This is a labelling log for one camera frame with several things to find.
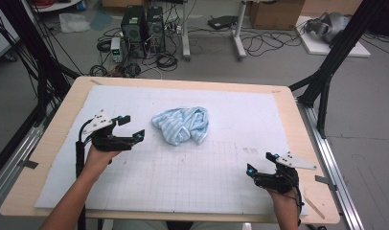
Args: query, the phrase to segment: crumpled cloth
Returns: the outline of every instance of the crumpled cloth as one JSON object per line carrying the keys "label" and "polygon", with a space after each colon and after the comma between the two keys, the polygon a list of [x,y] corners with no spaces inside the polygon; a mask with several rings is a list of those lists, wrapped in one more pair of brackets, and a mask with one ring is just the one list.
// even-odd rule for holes
{"label": "crumpled cloth", "polygon": [[200,145],[209,130],[209,115],[203,107],[178,107],[155,115],[152,124],[162,130],[171,145],[178,146],[190,138]]}

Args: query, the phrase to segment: table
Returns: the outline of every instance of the table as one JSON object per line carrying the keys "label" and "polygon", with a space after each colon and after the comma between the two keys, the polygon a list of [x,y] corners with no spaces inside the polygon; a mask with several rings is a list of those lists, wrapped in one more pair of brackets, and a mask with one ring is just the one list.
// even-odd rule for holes
{"label": "table", "polygon": [[[66,134],[78,116],[84,101],[94,85],[121,85],[153,88],[220,90],[230,92],[253,92],[272,94],[275,98],[281,121],[284,126],[289,148],[298,152],[300,157],[317,165],[317,171],[299,170],[303,181],[303,191],[309,215],[302,218],[304,223],[337,223],[338,211],[326,184],[316,182],[315,175],[323,176],[309,135],[299,114],[290,90],[285,86],[248,85],[234,83],[196,82],[178,80],[136,80],[110,78],[77,78],[63,104],[57,111],[35,148],[30,160],[39,163],[36,169],[24,168],[11,188],[0,212],[5,216],[45,217],[50,210],[36,209],[34,204],[44,185],[53,160],[66,138]],[[89,218],[100,219],[175,219],[194,221],[238,221],[238,222],[276,222],[274,216],[222,215],[222,214],[174,214],[154,212],[116,212],[88,211]]]}
{"label": "table", "polygon": [[[188,18],[189,15],[187,14],[187,5],[189,0],[183,0],[183,18]],[[246,1],[240,2],[240,9],[239,9],[239,19],[237,23],[237,28],[233,30],[233,39],[236,44],[237,51],[239,52],[239,60],[242,60],[246,57],[246,53],[244,50],[244,47],[242,45],[242,41],[240,39],[240,31],[242,26],[242,20],[245,15],[245,9],[246,9]],[[183,49],[183,58],[187,61],[191,59],[191,49],[189,47],[189,36],[188,36],[188,22],[187,19],[183,21],[182,25],[182,49]]]}

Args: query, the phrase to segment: grid paper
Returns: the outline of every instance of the grid paper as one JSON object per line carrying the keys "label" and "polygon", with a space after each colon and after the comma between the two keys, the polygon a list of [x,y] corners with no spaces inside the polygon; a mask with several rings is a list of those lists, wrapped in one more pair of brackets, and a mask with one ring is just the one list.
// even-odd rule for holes
{"label": "grid paper", "polygon": [[[209,134],[201,145],[189,140],[174,147],[151,125],[155,114],[180,106],[208,109]],[[269,194],[245,173],[247,163],[274,173],[265,153],[288,152],[272,95],[102,85],[90,91],[35,207],[55,207],[71,186],[79,129],[101,109],[112,118],[131,116],[131,123],[114,128],[116,136],[144,128],[146,137],[113,159],[92,189],[88,209],[273,214]]]}

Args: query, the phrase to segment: floor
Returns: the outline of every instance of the floor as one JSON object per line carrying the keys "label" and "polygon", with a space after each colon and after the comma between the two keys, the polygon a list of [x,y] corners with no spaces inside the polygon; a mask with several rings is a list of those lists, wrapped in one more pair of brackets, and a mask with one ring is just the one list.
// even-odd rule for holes
{"label": "floor", "polygon": [[[105,16],[97,9],[76,12],[89,22]],[[50,22],[57,21],[47,14]],[[190,25],[207,28],[208,18],[189,18]],[[84,33],[58,33],[57,39],[82,73],[98,63],[97,39],[120,26],[120,19]],[[249,28],[249,21],[244,20]],[[177,48],[178,67],[172,72],[149,70],[140,78],[180,81],[217,81],[249,84],[291,85],[312,73],[324,56],[308,55],[303,45],[286,46],[259,57],[238,61],[229,33],[190,33],[192,59],[182,58]],[[370,40],[389,52],[389,43]],[[326,134],[335,160],[366,229],[389,229],[389,54],[361,40],[370,58],[348,57],[332,80]],[[56,45],[59,60],[75,69]],[[112,66],[108,61],[105,67]],[[32,85],[20,61],[0,61],[0,151],[36,104]],[[294,96],[303,89],[294,92]],[[0,229],[35,229],[43,218],[12,218],[0,215]],[[279,229],[275,224],[253,224],[253,229]],[[328,229],[348,229],[344,220]]]}

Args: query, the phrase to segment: black pole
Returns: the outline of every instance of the black pole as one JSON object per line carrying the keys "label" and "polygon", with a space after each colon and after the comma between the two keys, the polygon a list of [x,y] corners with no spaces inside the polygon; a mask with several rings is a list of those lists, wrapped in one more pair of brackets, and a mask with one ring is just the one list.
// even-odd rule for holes
{"label": "black pole", "polygon": [[321,94],[317,128],[322,138],[326,138],[324,127],[332,76],[361,39],[385,3],[386,0],[363,0],[317,72],[289,87],[291,91],[294,91],[308,86],[303,95],[298,97],[298,102],[306,107],[313,107],[314,101]]}

